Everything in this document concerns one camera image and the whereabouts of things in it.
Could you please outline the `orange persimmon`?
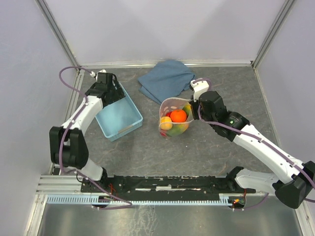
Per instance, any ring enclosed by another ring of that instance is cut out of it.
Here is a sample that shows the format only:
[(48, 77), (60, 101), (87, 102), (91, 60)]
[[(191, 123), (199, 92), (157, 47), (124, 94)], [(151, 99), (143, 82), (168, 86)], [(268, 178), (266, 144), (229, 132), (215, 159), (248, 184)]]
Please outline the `orange persimmon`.
[(187, 117), (188, 116), (186, 112), (181, 109), (173, 110), (170, 114), (170, 118), (172, 122), (177, 122), (177, 123), (185, 122), (187, 120)]

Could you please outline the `clear zip top bag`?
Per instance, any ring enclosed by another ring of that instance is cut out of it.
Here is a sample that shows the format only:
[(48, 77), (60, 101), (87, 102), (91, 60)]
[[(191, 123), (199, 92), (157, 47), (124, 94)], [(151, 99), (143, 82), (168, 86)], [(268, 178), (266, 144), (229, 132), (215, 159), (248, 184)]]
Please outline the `clear zip top bag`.
[[(172, 97), (172, 98), (168, 98), (166, 100), (164, 100), (162, 102), (162, 104), (160, 105), (159, 108), (159, 125), (160, 125), (160, 119), (161, 117), (166, 116), (166, 114), (168, 112), (172, 112), (173, 110), (177, 110), (177, 109), (181, 109), (183, 108), (184, 105), (186, 105), (187, 103), (189, 103), (189, 100), (187, 99), (182, 99), (182, 98), (176, 98), (176, 97)], [(192, 116), (192, 111), (190, 112), (189, 116), (187, 117), (187, 120), (185, 122), (181, 122), (181, 123), (188, 123), (190, 125), (190, 123), (193, 121), (193, 116)], [(159, 132), (164, 132), (166, 134), (167, 130), (162, 130), (160, 129), (160, 127), (158, 126), (158, 130)]]

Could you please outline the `green orange mango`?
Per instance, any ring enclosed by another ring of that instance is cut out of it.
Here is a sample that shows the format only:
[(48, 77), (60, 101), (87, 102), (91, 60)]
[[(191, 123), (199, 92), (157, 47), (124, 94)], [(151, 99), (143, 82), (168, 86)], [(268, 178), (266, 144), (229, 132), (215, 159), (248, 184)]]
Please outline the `green orange mango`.
[(167, 130), (168, 137), (175, 137), (184, 133), (189, 127), (188, 123), (174, 123), (172, 128)]

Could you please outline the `small yellow orange fruit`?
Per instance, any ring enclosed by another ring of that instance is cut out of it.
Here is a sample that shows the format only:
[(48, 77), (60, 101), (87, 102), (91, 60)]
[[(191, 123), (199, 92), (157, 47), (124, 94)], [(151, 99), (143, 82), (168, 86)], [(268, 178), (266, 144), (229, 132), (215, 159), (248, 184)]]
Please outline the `small yellow orange fruit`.
[(172, 119), (168, 116), (161, 117), (159, 127), (162, 130), (170, 130), (173, 127)]

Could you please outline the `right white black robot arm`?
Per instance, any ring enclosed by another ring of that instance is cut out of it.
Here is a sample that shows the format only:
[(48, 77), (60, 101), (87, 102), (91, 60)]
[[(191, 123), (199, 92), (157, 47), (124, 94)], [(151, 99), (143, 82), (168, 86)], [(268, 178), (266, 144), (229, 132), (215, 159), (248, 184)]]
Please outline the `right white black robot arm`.
[(225, 181), (229, 191), (250, 188), (275, 194), (292, 209), (310, 201), (308, 195), (315, 188), (313, 161), (303, 162), (283, 151), (244, 116), (227, 110), (216, 91), (195, 92), (190, 104), (195, 120), (209, 124), (219, 136), (246, 149), (272, 171), (267, 174), (234, 168), (234, 175)]

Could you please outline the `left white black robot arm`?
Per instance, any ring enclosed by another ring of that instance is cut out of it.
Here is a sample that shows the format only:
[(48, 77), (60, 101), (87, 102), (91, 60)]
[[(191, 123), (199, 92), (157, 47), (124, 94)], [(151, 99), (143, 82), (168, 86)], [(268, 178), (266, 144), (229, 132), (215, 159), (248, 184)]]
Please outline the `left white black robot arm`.
[(123, 99), (125, 93), (115, 74), (101, 70), (90, 75), (95, 82), (85, 93), (81, 92), (81, 105), (65, 123), (49, 131), (50, 157), (61, 171), (66, 167), (70, 172), (77, 171), (84, 178), (92, 179), (92, 187), (103, 192), (109, 186), (107, 173), (89, 158), (85, 133), (96, 115)]

